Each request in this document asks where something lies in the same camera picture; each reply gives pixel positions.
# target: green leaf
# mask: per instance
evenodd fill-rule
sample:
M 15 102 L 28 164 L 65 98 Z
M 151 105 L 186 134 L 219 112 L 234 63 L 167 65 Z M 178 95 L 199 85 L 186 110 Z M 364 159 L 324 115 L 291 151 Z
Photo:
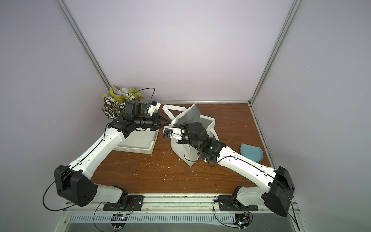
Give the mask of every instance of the green leaf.
M 108 116 L 108 111 L 107 111 L 107 110 L 102 109 L 102 111 L 103 111 L 103 114 L 104 114 L 105 116 Z
M 115 114 L 109 114 L 108 115 L 108 119 L 114 119 L 114 118 L 116 118 L 116 115 Z
M 118 102 L 123 103 L 123 102 L 125 102 L 125 100 L 126 100 L 125 97 L 120 95 Z
M 114 92 L 114 90 L 113 90 L 111 87 L 109 88 L 109 93 L 112 95 L 112 97 L 114 97 L 114 99 L 115 99 L 116 101 L 119 100 L 119 96 L 120 96 L 120 95 L 116 95 L 115 92 Z
M 117 108 L 122 109 L 122 110 L 125 109 L 125 103 L 118 104 Z

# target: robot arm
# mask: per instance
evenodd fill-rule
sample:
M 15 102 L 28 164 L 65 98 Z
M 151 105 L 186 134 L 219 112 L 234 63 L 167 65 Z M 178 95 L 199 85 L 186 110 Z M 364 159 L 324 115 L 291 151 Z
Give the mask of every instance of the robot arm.
M 149 128 L 154 131 L 170 123 L 170 120 L 155 112 L 160 107 L 159 103 L 151 103 L 147 110 L 149 115 L 141 115 L 143 106 L 140 101 L 126 102 L 125 112 L 108 125 L 105 133 L 86 152 L 68 166 L 60 165 L 54 171 L 59 196 L 78 206 L 85 206 L 90 202 L 122 201 L 122 189 L 94 184 L 90 179 L 113 148 L 136 128 Z
M 212 161 L 232 169 L 259 187 L 258 191 L 237 187 L 232 195 L 235 202 L 231 204 L 248 206 L 264 203 L 276 214 L 288 215 L 295 187 L 286 169 L 279 167 L 275 170 L 241 156 L 221 141 L 210 138 L 199 122 L 165 127 L 164 136 L 176 138 L 178 144 L 190 144 L 205 162 Z

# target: wooden tabletop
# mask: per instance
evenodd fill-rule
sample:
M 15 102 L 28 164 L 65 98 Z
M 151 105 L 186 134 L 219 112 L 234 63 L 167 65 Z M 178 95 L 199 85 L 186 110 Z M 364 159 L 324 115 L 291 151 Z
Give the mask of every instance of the wooden tabletop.
M 191 104 L 177 104 L 188 108 Z M 269 166 L 263 143 L 247 104 L 197 104 L 202 115 L 215 118 L 219 140 L 240 153 L 242 143 L 261 147 L 260 164 Z M 160 115 L 167 117 L 163 110 Z M 169 138 L 159 133 L 152 154 L 112 151 L 95 171 L 92 181 L 119 186 L 129 193 L 232 194 L 236 186 L 256 186 L 236 172 L 217 165 L 196 162 L 189 167 L 172 152 Z

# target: metal vent grate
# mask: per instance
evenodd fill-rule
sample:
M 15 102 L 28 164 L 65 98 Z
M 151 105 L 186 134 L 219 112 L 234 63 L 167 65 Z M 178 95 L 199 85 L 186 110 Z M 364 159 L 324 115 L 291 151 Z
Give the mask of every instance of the metal vent grate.
M 100 213 L 95 215 L 96 223 L 111 222 L 112 213 Z M 218 213 L 219 221 L 223 223 L 233 223 L 234 214 Z M 92 213 L 74 213 L 71 216 L 70 223 L 91 223 L 93 221 Z M 218 223 L 212 213 L 151 213 L 129 215 L 127 222 L 130 223 Z

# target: white paper bag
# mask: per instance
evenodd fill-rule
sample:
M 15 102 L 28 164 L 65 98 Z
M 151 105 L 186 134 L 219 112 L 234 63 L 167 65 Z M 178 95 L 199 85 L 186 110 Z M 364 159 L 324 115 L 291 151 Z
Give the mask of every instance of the white paper bag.
M 169 116 L 169 118 L 172 120 L 170 127 L 173 127 L 174 124 L 177 124 L 178 120 L 181 118 L 184 118 L 186 114 L 189 114 L 190 111 L 195 111 L 196 109 L 193 109 L 193 107 L 196 107 L 196 103 L 193 104 L 188 109 L 185 107 L 180 107 L 176 105 L 164 105 L 162 109 L 164 112 Z M 178 116 L 174 116 L 170 110 L 178 110 L 182 111 Z M 215 137 L 215 139 L 218 140 L 218 135 L 216 134 L 214 128 L 215 128 L 215 118 L 211 118 L 208 116 L 200 115 L 200 123 L 204 128 L 206 128 L 206 132 L 210 137 Z M 171 139 L 171 149 L 173 152 L 175 152 L 184 162 L 186 162 L 189 166 L 192 166 L 194 162 L 199 158 L 197 155 L 198 151 L 190 146 L 189 144 L 177 144 L 177 139 L 172 138 Z

